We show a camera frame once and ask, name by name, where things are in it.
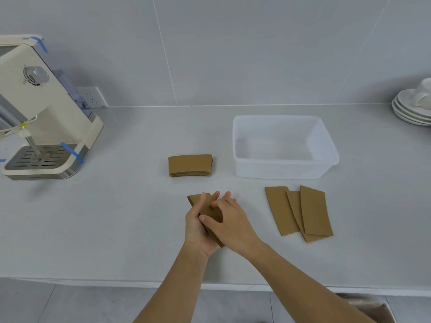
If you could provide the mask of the person's left hand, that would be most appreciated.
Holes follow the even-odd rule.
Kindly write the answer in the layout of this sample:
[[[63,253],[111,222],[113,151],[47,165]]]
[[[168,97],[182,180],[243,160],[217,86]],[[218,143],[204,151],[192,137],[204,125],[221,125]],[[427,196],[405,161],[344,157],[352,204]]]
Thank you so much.
[[[193,245],[203,256],[208,259],[220,246],[207,233],[204,225],[196,229],[186,229],[185,217],[185,243]]]

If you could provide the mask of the person's right hand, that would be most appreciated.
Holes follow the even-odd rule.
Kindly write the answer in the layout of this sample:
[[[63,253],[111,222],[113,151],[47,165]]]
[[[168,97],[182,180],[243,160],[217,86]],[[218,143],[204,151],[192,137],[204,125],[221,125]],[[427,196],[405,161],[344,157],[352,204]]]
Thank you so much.
[[[245,211],[235,199],[223,196],[214,200],[211,206],[218,207],[223,214],[219,232],[214,234],[230,250],[252,260],[267,249],[268,245],[257,236]]]

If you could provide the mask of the brown cardboard cup sleeve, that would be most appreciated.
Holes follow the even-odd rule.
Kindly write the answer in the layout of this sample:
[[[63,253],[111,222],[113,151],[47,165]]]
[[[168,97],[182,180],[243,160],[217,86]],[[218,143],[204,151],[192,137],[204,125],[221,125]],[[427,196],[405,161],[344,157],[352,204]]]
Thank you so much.
[[[194,206],[200,199],[201,195],[189,195],[187,199],[191,206]],[[222,211],[218,207],[212,207],[211,204],[213,202],[213,197],[210,193],[206,193],[205,203],[199,211],[199,215],[205,215],[213,218],[215,221],[222,223],[223,222],[223,214]],[[204,226],[208,235],[215,241],[217,244],[223,248],[225,245],[219,240],[219,238],[213,233],[213,231],[206,226]]]
[[[281,236],[299,232],[299,226],[290,206],[286,186],[266,186],[267,200]]]
[[[300,186],[300,203],[305,233],[313,236],[334,236],[323,191]]]
[[[303,215],[302,215],[301,203],[300,203],[300,192],[287,190],[286,193],[287,193],[288,201],[292,209],[294,218],[299,226],[299,230],[304,240],[307,243],[312,243],[312,242],[327,238],[327,236],[312,235],[312,234],[305,233],[305,225],[303,221]]]

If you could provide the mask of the person's right forearm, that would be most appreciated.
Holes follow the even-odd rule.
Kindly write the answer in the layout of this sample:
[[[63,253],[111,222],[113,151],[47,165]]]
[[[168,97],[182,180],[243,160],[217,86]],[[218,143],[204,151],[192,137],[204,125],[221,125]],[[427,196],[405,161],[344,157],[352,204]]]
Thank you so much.
[[[374,323],[262,241],[225,244],[256,268],[296,323]]]

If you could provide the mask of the person's left forearm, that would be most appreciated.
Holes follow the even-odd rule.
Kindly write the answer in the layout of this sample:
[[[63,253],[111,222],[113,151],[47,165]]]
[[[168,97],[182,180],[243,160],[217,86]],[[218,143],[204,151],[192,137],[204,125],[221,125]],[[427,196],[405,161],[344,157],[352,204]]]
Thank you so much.
[[[208,259],[206,248],[186,240],[160,287],[133,323],[191,323]]]

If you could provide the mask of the stack of brown cup sleeves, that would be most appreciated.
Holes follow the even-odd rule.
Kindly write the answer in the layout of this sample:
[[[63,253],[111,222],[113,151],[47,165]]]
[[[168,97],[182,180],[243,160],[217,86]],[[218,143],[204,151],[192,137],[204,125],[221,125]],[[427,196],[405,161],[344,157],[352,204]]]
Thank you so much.
[[[170,177],[209,177],[212,173],[212,155],[178,155],[169,157]]]

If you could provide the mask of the metal drip tray grate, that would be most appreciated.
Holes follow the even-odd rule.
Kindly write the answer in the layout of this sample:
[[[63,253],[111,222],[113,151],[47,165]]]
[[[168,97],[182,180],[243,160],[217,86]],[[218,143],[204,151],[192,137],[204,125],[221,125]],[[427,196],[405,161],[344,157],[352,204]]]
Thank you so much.
[[[6,163],[6,170],[38,170],[55,169],[64,165],[70,158],[76,159],[62,145],[42,145],[37,147],[40,155],[37,155],[31,146],[23,146]]]

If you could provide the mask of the clear blue water tank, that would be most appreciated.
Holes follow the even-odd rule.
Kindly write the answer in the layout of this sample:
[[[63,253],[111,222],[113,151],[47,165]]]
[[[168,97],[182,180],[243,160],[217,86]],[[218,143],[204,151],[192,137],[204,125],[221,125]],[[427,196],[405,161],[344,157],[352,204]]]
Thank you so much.
[[[69,79],[66,72],[62,69],[56,69],[53,70],[52,73],[65,88],[68,95],[74,101],[74,103],[76,103],[78,108],[81,109],[81,111],[87,116],[87,118],[90,118],[92,114],[92,109],[89,107],[83,96],[80,94],[75,84]]]

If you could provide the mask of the cream espresso machine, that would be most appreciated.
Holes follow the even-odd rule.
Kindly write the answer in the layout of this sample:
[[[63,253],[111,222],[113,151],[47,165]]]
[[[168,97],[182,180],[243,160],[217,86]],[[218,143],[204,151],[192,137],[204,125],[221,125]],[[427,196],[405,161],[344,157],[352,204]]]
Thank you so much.
[[[28,121],[26,129],[37,146],[65,142],[85,160],[102,131],[103,121],[93,112],[87,118],[78,108],[52,73],[62,69],[56,57],[49,50],[46,54],[30,36],[44,42],[40,35],[0,35],[0,140],[14,134],[23,141],[20,148],[29,146],[19,129]],[[28,83],[23,75],[26,66],[42,67],[49,82],[42,86]],[[83,165],[70,158],[55,169],[6,170],[6,163],[1,164],[2,173],[14,181],[67,179]]]

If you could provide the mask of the metal steam wand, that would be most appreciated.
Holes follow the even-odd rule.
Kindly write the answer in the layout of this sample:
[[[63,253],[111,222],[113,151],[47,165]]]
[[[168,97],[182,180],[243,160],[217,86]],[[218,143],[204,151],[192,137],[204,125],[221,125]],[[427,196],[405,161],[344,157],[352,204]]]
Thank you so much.
[[[32,137],[31,132],[27,129],[23,129],[22,135],[25,138],[25,140],[27,141],[27,143],[29,144],[29,146],[31,146],[31,148],[34,150],[34,153],[36,154],[36,156],[40,156],[41,152],[40,152],[34,138]]]

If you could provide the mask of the white-rimmed waste bin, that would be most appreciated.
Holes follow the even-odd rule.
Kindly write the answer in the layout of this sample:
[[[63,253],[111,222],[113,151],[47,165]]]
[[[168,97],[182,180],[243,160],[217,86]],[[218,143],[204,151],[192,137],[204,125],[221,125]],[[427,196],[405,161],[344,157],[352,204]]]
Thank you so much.
[[[384,296],[337,293],[375,323],[397,323],[396,317]]]

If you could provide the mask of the silver round dial knob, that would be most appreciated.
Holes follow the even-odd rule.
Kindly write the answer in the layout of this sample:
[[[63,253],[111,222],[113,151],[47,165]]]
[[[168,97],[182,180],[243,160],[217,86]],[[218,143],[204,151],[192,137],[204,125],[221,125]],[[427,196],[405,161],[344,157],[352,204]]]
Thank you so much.
[[[50,77],[46,70],[40,66],[26,66],[23,68],[23,75],[28,83],[33,86],[42,86],[49,82]]]

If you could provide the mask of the white saucer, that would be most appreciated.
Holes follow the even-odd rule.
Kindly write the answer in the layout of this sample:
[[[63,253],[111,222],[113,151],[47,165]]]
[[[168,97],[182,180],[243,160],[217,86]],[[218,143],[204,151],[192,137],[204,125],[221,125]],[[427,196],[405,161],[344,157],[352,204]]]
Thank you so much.
[[[406,106],[404,106],[399,101],[399,99],[398,99],[397,96],[394,98],[394,100],[392,101],[392,103],[395,106],[395,108],[397,108],[397,110],[399,110],[401,113],[404,113],[404,114],[412,116],[412,117],[417,117],[417,118],[420,118],[422,120],[431,120],[431,116],[430,115],[424,115],[422,113],[418,113],[416,111],[412,111],[411,109],[409,109]]]
[[[415,89],[406,89],[398,93],[397,97],[399,101],[406,106],[407,108],[411,109],[412,111],[416,111],[418,113],[422,113],[424,115],[430,115],[431,116],[431,110],[426,110],[419,107],[414,107],[411,105],[411,98],[412,93]]]
[[[401,119],[407,123],[410,123],[413,125],[418,125],[418,126],[431,127],[431,122],[427,122],[427,121],[419,120],[416,118],[408,117],[408,116],[404,115],[403,113],[397,111],[395,108],[393,108],[392,110],[399,119]]]
[[[417,116],[415,114],[409,114],[408,112],[399,108],[397,106],[397,103],[395,103],[394,101],[391,103],[391,107],[392,107],[392,110],[394,111],[394,113],[400,118],[403,118],[403,119],[406,119],[408,121],[415,122],[415,123],[418,123],[421,125],[431,125],[431,119],[422,118],[422,117]]]

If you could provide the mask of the white ceramic cup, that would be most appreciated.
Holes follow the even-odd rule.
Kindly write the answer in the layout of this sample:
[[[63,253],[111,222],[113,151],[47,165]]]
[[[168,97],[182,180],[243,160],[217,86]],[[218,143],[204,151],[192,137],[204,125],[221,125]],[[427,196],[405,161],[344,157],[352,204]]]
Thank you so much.
[[[431,110],[431,77],[423,79],[413,91],[411,105]]]

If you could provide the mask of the white wall socket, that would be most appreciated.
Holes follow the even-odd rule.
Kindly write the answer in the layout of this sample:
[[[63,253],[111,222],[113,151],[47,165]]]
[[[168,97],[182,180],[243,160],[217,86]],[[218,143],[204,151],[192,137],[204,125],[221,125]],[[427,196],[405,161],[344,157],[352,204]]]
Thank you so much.
[[[108,108],[105,97],[96,86],[78,86],[77,90],[90,108]]]

